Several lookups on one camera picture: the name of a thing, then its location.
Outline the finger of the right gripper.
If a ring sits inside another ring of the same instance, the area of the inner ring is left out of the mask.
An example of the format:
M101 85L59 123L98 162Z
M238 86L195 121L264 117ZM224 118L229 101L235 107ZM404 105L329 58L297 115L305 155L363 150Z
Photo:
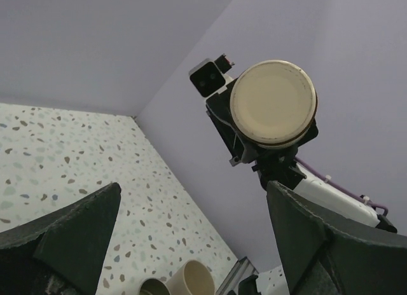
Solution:
M253 144L237 128L231 116L230 97L233 85L226 90L216 92L206 101L206 112L231 154L230 164L252 163L254 161Z
M299 139L296 141L296 145L298 147L312 141L313 139L315 139L319 134L319 129L317 127L317 121L314 118L312 120L312 122L308 125L308 127L306 129L304 129L304 131L302 131L302 133L299 136Z

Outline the steel cup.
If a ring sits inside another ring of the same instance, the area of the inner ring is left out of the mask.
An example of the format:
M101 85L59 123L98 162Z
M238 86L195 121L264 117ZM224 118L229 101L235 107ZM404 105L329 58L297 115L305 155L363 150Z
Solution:
M156 278L147 278L140 283L138 295L171 295L168 287Z
M296 144L308 132L318 107L309 75L284 60L266 60L246 69L230 95L234 125L267 149Z

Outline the beige plastic cup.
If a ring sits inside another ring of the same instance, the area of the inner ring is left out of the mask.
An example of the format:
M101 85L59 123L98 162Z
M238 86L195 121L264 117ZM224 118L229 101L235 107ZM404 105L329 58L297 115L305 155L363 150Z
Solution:
M215 295L210 271L197 260L189 260L167 282L172 295Z

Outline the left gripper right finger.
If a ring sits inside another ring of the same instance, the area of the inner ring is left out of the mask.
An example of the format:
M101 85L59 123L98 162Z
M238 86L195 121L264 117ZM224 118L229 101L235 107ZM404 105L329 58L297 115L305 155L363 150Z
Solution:
M406 237L347 219L269 182L290 294L406 294Z

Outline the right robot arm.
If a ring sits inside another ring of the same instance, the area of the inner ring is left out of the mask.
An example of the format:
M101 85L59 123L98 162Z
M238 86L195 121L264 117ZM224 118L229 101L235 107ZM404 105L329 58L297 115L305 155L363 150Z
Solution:
M373 203L366 195L350 193L296 156L299 147L317 137L316 122L311 122L305 135L292 146L267 149L245 137L235 126L230 109L232 87L229 83L205 97L206 113L231 154L232 166L250 164L262 188L270 181L278 181L297 195L346 218L397 233L387 218L387 207Z

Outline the steel cup front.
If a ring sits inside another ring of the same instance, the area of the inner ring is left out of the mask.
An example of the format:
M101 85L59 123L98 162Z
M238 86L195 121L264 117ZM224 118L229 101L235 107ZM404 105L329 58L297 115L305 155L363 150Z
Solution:
M140 283L138 295L171 295L168 287L156 278L147 278Z

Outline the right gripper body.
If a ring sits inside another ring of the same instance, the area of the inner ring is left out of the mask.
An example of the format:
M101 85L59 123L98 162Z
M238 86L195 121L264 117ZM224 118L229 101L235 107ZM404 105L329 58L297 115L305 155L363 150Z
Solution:
M306 175L300 171L296 161L298 146L269 150L259 156L252 167L258 173L261 186L266 190L270 181L277 181L293 190Z

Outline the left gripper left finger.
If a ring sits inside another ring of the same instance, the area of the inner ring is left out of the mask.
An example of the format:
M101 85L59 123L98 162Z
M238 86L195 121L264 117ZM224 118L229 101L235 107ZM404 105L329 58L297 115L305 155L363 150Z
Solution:
M114 182L1 232L1 294L95 294L120 202Z

